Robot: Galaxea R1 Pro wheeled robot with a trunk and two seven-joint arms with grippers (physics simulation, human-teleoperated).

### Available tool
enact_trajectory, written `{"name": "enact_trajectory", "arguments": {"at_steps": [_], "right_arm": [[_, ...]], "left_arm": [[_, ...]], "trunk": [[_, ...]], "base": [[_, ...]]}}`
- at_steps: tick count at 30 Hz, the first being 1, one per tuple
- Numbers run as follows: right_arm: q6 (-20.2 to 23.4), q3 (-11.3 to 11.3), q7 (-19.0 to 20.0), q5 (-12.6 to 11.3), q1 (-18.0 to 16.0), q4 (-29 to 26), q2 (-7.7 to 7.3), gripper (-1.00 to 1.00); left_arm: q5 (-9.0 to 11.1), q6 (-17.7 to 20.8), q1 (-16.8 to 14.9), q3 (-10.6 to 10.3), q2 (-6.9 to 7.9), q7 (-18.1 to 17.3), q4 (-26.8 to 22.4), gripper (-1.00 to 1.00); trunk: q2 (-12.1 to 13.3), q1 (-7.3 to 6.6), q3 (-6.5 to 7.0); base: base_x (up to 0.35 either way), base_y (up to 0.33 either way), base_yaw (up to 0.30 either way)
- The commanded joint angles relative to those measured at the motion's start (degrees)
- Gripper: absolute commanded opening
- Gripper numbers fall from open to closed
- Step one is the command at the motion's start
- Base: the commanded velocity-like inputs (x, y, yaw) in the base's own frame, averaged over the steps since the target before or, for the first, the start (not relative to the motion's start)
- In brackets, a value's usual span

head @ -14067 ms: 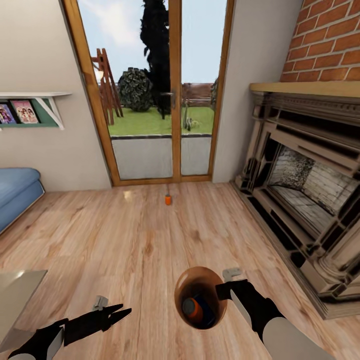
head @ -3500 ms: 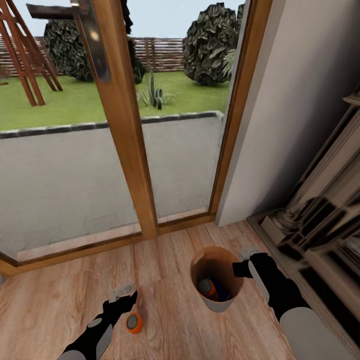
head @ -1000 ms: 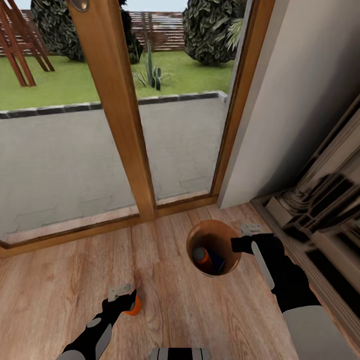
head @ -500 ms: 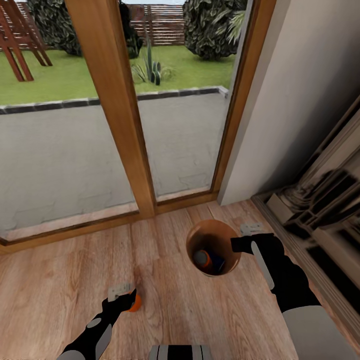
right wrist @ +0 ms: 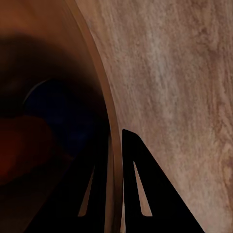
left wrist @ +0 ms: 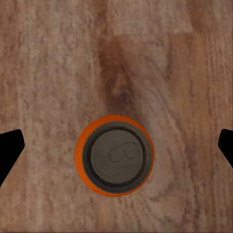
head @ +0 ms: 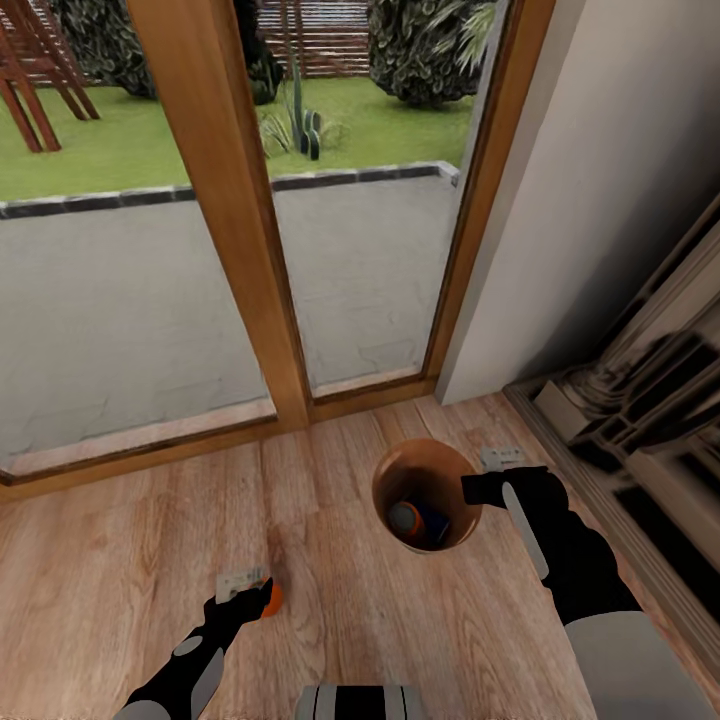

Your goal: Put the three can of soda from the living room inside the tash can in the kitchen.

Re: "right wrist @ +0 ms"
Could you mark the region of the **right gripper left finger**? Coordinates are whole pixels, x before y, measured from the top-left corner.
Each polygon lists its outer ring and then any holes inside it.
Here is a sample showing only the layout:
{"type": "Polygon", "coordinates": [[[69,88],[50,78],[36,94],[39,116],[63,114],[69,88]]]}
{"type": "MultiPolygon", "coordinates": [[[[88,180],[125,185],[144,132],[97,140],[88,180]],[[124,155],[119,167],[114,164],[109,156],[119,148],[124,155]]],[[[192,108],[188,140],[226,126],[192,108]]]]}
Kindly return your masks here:
{"type": "Polygon", "coordinates": [[[104,233],[108,130],[93,134],[24,233],[104,233]],[[85,216],[78,216],[92,172],[85,216]]]}

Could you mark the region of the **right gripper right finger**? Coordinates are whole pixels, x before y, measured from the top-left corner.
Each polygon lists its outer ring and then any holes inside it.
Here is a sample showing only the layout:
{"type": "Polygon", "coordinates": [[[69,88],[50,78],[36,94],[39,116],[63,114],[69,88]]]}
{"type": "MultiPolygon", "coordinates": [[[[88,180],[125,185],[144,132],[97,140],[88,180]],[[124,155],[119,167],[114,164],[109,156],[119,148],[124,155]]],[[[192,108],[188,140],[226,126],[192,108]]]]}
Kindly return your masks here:
{"type": "Polygon", "coordinates": [[[122,130],[126,233],[204,233],[140,136],[122,130]],[[153,216],[141,212],[134,163],[153,216]]]}

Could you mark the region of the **trash can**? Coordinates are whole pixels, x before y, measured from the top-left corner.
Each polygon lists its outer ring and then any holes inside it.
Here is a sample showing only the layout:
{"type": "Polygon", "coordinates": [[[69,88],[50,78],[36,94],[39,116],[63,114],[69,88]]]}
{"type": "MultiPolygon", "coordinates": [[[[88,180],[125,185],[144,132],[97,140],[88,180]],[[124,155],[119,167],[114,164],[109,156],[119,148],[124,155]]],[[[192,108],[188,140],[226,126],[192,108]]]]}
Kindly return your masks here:
{"type": "MultiPolygon", "coordinates": [[[[0,119],[28,117],[24,100],[45,79],[60,79],[105,123],[108,165],[104,233],[120,233],[123,159],[107,74],[75,0],[0,0],[0,119]]],[[[0,233],[24,233],[75,158],[57,143],[42,166],[0,186],[0,233]]],[[[85,216],[94,169],[78,216],[85,216]]]]}

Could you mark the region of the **can of soda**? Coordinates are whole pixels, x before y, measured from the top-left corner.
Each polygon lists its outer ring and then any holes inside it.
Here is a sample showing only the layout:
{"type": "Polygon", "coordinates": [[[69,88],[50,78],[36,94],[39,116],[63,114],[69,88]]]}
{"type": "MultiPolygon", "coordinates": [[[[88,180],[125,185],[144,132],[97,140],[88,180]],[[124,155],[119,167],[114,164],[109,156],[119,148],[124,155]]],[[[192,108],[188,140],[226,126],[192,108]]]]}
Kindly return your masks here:
{"type": "Polygon", "coordinates": [[[23,108],[29,116],[44,119],[53,129],[55,147],[57,143],[73,158],[93,134],[108,130],[104,121],[57,78],[37,83],[26,95],[23,108]]]}
{"type": "Polygon", "coordinates": [[[0,186],[46,164],[54,152],[55,135],[44,119],[0,119],[0,186]]]}

